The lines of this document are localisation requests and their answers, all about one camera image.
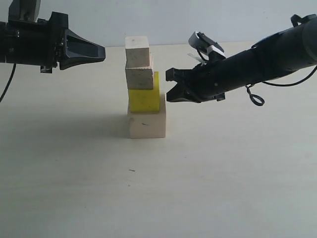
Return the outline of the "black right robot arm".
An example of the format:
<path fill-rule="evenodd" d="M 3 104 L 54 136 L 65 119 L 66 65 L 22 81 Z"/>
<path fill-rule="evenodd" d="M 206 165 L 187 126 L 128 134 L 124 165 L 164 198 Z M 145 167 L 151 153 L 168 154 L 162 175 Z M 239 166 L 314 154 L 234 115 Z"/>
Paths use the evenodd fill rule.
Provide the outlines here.
<path fill-rule="evenodd" d="M 293 15 L 292 27 L 274 33 L 249 49 L 226 57 L 218 42 L 195 31 L 188 40 L 201 57 L 192 69 L 170 68 L 166 81 L 176 85 L 166 94 L 168 102 L 222 101 L 225 93 L 288 76 L 317 66 L 317 16 Z"/>

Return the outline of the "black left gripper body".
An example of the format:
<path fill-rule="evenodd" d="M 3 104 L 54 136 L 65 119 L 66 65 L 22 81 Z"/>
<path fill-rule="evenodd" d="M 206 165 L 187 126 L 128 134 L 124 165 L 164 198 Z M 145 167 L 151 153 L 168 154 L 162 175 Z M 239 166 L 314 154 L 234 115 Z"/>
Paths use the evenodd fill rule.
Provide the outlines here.
<path fill-rule="evenodd" d="M 49 20 L 1 22 L 1 63 L 39 66 L 41 73 L 52 73 L 63 51 L 66 29 L 68 15 L 54 11 Z"/>

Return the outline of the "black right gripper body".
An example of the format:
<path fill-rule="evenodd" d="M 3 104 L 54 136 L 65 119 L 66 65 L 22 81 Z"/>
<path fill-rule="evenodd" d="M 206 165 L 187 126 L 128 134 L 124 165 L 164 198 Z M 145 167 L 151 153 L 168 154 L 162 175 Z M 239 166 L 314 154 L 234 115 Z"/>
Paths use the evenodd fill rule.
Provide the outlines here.
<path fill-rule="evenodd" d="M 226 92 L 259 82 L 260 53 L 251 48 L 189 70 L 188 100 L 195 103 L 212 101 Z"/>

